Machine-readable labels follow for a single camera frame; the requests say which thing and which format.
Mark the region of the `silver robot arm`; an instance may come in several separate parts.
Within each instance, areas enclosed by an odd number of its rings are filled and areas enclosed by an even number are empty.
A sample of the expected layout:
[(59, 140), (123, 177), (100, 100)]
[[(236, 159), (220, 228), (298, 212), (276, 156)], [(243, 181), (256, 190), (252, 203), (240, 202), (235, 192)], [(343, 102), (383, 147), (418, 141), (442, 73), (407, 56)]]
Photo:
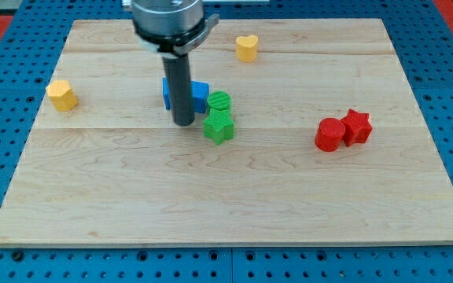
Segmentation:
[(219, 23), (219, 14), (205, 16), (201, 0), (132, 0), (130, 9), (142, 45), (162, 57), (174, 123), (189, 126), (195, 120), (189, 53)]

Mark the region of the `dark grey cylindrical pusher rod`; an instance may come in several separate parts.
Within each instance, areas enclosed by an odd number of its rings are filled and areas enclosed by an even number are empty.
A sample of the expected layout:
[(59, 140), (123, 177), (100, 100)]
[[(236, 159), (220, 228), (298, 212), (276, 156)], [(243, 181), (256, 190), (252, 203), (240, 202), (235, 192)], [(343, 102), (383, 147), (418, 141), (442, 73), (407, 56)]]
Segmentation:
[(195, 118), (189, 57), (185, 54), (175, 59), (164, 58), (163, 64), (172, 119), (176, 125), (187, 127)]

